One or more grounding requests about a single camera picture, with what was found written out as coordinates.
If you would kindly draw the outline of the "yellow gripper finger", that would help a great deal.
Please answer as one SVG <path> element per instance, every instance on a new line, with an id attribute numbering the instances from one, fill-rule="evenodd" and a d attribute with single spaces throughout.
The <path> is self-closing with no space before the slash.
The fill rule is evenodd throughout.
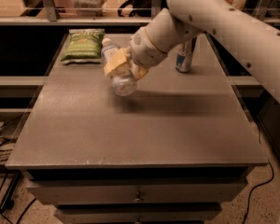
<path id="1" fill-rule="evenodd" d="M 125 48 L 109 46 L 104 49 L 103 56 L 106 64 L 104 72 L 106 77 L 125 76 L 130 71 L 128 55 Z"/>
<path id="2" fill-rule="evenodd" d="M 146 68 L 133 64 L 132 72 L 133 72 L 133 76 L 134 76 L 135 80 L 138 81 L 138 80 L 142 79 L 148 73 L 148 70 Z"/>

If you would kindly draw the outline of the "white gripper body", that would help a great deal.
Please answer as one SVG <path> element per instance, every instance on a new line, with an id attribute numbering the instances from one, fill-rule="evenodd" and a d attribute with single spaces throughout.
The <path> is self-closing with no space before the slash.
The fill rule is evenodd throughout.
<path id="1" fill-rule="evenodd" d="M 167 53 L 158 50 L 150 40 L 147 29 L 141 27 L 130 39 L 133 62 L 145 69 L 150 69 L 161 63 Z"/>

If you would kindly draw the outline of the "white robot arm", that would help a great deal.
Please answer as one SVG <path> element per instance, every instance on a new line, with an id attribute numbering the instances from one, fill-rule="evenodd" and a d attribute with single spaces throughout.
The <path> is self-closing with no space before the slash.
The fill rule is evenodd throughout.
<path id="1" fill-rule="evenodd" d="M 104 67 L 107 77 L 137 81 L 175 46 L 210 34 L 280 104 L 280 31 L 226 0 L 166 0 L 167 7 L 140 28 Z"/>

